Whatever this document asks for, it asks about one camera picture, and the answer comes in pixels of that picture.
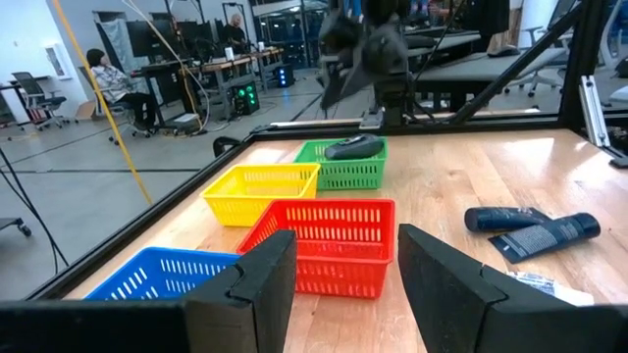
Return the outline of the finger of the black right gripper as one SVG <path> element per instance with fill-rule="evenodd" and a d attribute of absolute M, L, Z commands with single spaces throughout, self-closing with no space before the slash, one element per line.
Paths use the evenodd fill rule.
<path fill-rule="evenodd" d="M 327 55 L 322 58 L 324 91 L 321 108 L 328 110 L 342 99 L 344 86 L 344 64 L 341 55 Z"/>
<path fill-rule="evenodd" d="M 350 96 L 373 83 L 381 69 L 381 52 L 375 49 L 355 48 L 349 59 L 351 66 L 343 71 L 342 95 Z"/>

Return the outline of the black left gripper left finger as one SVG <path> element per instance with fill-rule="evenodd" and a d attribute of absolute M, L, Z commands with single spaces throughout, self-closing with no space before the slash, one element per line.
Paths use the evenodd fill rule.
<path fill-rule="evenodd" d="M 190 353 L 282 353 L 296 238 L 278 230 L 183 298 Z"/>

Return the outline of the dark grey plastic bottle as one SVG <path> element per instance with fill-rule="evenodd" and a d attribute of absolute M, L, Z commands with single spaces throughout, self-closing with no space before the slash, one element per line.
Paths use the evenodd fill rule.
<path fill-rule="evenodd" d="M 374 134 L 358 134 L 328 146 L 325 157 L 329 160 L 354 160 L 373 157 L 384 149 L 384 140 Z"/>

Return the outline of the dark blue cosmetic tube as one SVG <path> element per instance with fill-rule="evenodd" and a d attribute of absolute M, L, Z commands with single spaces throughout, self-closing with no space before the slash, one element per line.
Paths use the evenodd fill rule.
<path fill-rule="evenodd" d="M 476 207 L 464 213 L 464 223 L 473 232 L 515 230 L 550 221 L 536 208 Z"/>
<path fill-rule="evenodd" d="M 518 264 L 597 237 L 601 232 L 594 216 L 578 213 L 493 236 L 489 241 L 509 263 Z"/>

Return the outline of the white toothpaste tube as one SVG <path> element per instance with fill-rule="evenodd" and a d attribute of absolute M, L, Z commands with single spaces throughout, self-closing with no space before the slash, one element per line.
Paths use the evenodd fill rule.
<path fill-rule="evenodd" d="M 575 306 L 593 306 L 595 304 L 592 294 L 573 289 L 557 283 L 554 279 L 525 272 L 507 272 L 510 277 L 526 283 L 545 294 Z"/>

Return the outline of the computer tower blue lights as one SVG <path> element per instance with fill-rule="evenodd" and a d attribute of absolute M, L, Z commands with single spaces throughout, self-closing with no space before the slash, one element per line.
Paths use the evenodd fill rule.
<path fill-rule="evenodd" d="M 283 64 L 274 69 L 274 77 L 277 80 L 277 87 L 286 88 L 294 85 L 295 78 L 291 64 Z"/>

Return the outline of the red plastic basket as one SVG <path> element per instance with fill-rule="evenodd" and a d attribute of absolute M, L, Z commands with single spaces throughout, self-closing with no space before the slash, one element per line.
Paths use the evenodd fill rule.
<path fill-rule="evenodd" d="M 238 246 L 244 254 L 277 230 L 295 232 L 300 293 L 377 299 L 394 257 L 391 199 L 273 201 Z"/>

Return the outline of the yellow plastic basket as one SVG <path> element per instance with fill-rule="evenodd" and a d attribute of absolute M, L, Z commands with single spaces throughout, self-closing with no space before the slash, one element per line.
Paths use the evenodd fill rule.
<path fill-rule="evenodd" d="M 277 199 L 313 199 L 318 163 L 238 164 L 205 188 L 200 196 L 225 227 L 252 227 Z"/>

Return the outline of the blue plastic basket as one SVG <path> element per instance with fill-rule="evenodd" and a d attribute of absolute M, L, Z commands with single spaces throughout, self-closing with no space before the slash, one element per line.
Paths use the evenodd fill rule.
<path fill-rule="evenodd" d="M 92 290 L 86 299 L 177 298 L 233 265 L 231 253 L 147 247 Z"/>

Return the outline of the grey workbench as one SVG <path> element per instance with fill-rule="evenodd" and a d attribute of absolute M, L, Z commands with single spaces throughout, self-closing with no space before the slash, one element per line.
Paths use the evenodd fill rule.
<path fill-rule="evenodd" d="M 512 55 L 492 56 L 475 53 L 434 65 L 420 74 L 414 85 L 415 99 L 425 110 L 434 113 L 456 112 L 465 104 L 479 98 L 495 82 L 500 87 L 483 104 L 483 111 L 538 112 L 550 107 L 550 100 L 563 90 L 558 60 L 567 50 L 554 44 L 528 60 L 528 64 L 503 79 L 504 74 L 519 60 L 525 59 L 527 48 Z"/>

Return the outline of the black monitor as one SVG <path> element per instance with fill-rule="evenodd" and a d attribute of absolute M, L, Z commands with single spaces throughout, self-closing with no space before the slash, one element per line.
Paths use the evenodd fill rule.
<path fill-rule="evenodd" d="M 151 27 L 151 22 L 126 22 L 131 43 L 131 50 L 135 57 L 151 57 L 159 52 L 160 41 Z"/>

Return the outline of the brown cardboard box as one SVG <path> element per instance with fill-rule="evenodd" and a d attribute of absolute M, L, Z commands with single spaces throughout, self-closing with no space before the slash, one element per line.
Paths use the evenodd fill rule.
<path fill-rule="evenodd" d="M 95 101 L 86 101 L 77 108 L 75 116 L 78 120 L 97 120 L 99 118 L 98 104 Z"/>

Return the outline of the black caster wheel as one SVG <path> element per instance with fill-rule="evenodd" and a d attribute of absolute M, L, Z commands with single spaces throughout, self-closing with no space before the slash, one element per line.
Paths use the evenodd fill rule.
<path fill-rule="evenodd" d="M 0 230 L 6 227 L 16 227 L 24 236 L 31 236 L 30 228 L 21 218 L 0 218 Z"/>

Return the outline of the grey office chair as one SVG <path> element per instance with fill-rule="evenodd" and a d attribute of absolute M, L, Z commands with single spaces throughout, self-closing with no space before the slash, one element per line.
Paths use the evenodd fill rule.
<path fill-rule="evenodd" d="M 31 112 L 43 112 L 44 117 L 36 119 L 33 125 L 37 130 L 44 130 L 55 125 L 58 128 L 64 126 L 64 119 L 56 114 L 56 111 L 67 100 L 66 97 L 57 95 L 55 91 L 45 92 L 35 77 L 28 72 L 12 73 L 24 92 L 26 109 Z"/>

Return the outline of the silver aluminium bracket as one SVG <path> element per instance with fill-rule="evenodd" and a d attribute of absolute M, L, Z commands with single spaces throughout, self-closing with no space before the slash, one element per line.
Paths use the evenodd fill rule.
<path fill-rule="evenodd" d="M 579 94 L 590 142 L 597 147 L 610 147 L 602 103 L 593 76 L 580 77 Z"/>

